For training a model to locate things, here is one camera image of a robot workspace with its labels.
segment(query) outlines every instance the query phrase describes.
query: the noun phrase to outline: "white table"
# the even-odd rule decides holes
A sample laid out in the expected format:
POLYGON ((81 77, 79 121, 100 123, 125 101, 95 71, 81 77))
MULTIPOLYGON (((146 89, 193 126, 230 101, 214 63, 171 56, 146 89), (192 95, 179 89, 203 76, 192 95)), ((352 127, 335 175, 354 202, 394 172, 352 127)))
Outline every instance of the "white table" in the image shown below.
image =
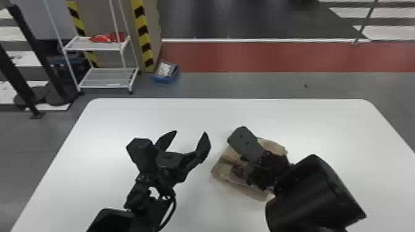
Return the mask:
POLYGON ((368 216, 348 231, 415 231, 415 155, 386 119, 363 100, 299 99, 95 100, 12 231, 86 231, 102 208, 121 209, 137 176, 126 145, 170 130, 178 130, 171 151, 192 151, 203 131, 212 150, 175 188, 177 211, 164 231, 268 231, 264 203, 210 175, 241 125, 286 146, 291 162, 325 159, 368 216))

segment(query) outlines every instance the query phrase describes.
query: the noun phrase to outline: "caution stripe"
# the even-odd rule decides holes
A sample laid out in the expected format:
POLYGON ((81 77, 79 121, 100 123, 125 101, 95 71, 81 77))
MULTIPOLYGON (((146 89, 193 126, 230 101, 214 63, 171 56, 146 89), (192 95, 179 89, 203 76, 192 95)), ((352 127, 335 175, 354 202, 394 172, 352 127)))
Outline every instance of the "caution stripe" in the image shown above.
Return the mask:
POLYGON ((146 72, 153 72, 156 64, 153 59, 153 50, 151 49, 150 34, 148 32, 147 17, 144 10, 143 0, 131 0, 133 14, 135 18, 135 28, 138 33, 138 42, 146 72))
MULTIPOLYGON (((77 29, 78 35, 86 36, 85 24, 82 22, 77 3, 73 1, 66 1, 66 6, 72 16, 72 21, 77 29)), ((91 62, 94 68, 98 68, 98 60, 93 52, 86 51, 84 52, 84 55, 91 62)))

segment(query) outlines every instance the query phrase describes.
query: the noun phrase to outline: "white shelf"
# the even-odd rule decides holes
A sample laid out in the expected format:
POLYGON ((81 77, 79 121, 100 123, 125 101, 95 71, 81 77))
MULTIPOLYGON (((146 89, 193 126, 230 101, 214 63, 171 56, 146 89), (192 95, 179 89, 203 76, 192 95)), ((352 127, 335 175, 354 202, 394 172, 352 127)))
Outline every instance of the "white shelf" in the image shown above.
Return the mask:
POLYGON ((75 36, 66 46, 66 51, 124 51, 130 36, 125 38, 123 43, 94 43, 90 37, 75 36))
POLYGON ((139 68, 126 68, 125 71, 128 78, 124 68, 91 68, 79 85, 81 88, 131 89, 139 68))

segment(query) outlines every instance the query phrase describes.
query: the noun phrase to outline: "gray floor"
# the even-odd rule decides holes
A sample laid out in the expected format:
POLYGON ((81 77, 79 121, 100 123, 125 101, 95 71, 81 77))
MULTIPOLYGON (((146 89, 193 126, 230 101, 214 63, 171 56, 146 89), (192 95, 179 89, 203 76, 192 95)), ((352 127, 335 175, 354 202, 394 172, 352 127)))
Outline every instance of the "gray floor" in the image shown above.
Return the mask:
POLYGON ((98 97, 361 98, 371 101, 415 147, 414 73, 184 73, 175 83, 149 76, 126 90, 87 91, 68 112, 0 112, 0 231, 9 231, 87 103, 98 97))

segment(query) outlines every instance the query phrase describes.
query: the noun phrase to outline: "white floor line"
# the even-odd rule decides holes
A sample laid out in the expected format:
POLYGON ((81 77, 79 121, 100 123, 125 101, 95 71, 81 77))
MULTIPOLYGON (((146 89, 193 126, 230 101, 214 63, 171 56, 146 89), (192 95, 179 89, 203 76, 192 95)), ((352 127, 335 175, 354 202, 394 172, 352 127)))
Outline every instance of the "white floor line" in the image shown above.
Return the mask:
MULTIPOLYGON (((28 81, 27 84, 31 87, 35 86, 44 86, 47 81, 28 81)), ((13 98, 16 96, 16 91, 10 85, 9 82, 0 82, 0 105, 14 105, 13 98)), ((69 108, 70 104, 64 106, 51 106, 49 104, 43 103, 38 104, 36 107, 40 111, 65 111, 69 108)))
MULTIPOLYGON (((319 0, 319 2, 374 2, 374 0, 319 0)), ((415 2, 415 0, 380 0, 379 2, 415 2)))
POLYGON ((13 19, 7 9, 0 10, 0 19, 13 19))
POLYGON ((415 40, 415 26, 366 26, 363 33, 371 40, 415 40))
MULTIPOLYGON (((364 18, 369 11, 368 7, 331 7, 334 13, 342 18, 364 18)), ((375 18, 414 18, 415 7, 388 8, 380 7, 373 10, 372 19, 375 18)))
MULTIPOLYGON (((163 43, 351 43, 353 38, 293 38, 293 39, 162 39, 163 43)), ((370 42, 368 39, 361 39, 361 43, 370 42)))
POLYGON ((40 61, 33 51, 8 51, 9 57, 14 57, 16 67, 41 67, 40 61))
POLYGON ((26 41, 19 27, 0 27, 0 41, 26 41))

